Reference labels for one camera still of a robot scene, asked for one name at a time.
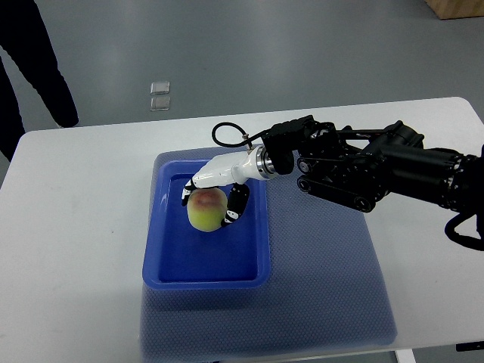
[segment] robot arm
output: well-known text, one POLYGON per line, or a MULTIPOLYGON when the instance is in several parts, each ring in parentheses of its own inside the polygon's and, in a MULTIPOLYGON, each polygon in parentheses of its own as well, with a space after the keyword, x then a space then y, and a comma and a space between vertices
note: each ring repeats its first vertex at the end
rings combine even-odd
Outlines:
MULTIPOLYGON (((336 130, 333 123, 318 123, 306 116, 274 125, 252 138, 235 126, 245 134, 245 141, 234 145, 216 139, 217 128, 226 125, 213 129, 214 141, 226 147, 248 144, 250 149, 210 160, 185 186, 183 204, 195 188, 242 185, 248 178, 266 180, 291 173, 296 164, 302 172, 297 181, 301 191, 362 212, 370 212, 390 192, 454 210, 459 214, 445 227, 447 236, 465 247, 484 250, 481 240, 455 232, 459 224, 477 215, 477 231, 484 233, 482 157, 449 149, 426 150, 424 136, 402 121, 378 130, 349 126, 336 130), (264 145, 254 149, 250 142, 258 137, 264 145), (368 145, 359 149, 347 140, 366 140, 368 145)), ((238 203, 239 212, 244 208, 238 203)))

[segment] blue tray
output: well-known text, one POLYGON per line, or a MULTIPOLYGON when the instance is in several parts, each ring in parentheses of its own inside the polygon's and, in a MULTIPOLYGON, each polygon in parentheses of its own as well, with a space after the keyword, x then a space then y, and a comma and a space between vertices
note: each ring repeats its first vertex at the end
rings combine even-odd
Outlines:
MULTIPOLYGON (((250 180, 245 213, 227 228, 193 228, 182 190, 208 160, 176 160, 159 171, 144 256, 143 279, 153 290, 258 287, 270 272, 265 183, 250 180)), ((228 195, 231 186, 221 189, 228 195)))

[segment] robotic finger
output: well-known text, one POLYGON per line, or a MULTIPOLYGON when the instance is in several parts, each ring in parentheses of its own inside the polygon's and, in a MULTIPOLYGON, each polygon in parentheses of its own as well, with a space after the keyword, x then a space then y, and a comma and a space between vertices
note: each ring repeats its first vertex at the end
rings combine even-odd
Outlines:
POLYGON ((231 225, 242 216, 249 201, 250 189, 245 184, 235 183, 228 195, 227 213, 222 221, 222 227, 231 225))
POLYGON ((195 189, 197 189, 197 187, 195 186, 194 179, 190 178, 190 181, 185 185, 183 192, 181 193, 181 206, 186 206, 188 204, 188 198, 195 189))

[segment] cardboard box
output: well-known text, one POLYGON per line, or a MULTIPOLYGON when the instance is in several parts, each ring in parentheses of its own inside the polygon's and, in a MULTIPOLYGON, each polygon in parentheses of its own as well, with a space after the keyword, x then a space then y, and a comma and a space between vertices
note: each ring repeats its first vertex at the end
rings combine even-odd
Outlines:
POLYGON ((484 16, 484 0, 425 0, 439 19, 484 16))

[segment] black pants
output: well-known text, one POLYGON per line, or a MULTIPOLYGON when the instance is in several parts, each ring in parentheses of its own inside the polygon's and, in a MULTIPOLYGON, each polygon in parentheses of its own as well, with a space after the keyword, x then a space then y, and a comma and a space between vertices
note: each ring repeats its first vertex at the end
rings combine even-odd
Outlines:
MULTIPOLYGON (((76 106, 33 0, 0 0, 0 46, 39 93, 54 121, 63 127, 77 124, 76 106)), ((17 99, 0 59, 0 150, 9 160, 24 133, 17 99)))

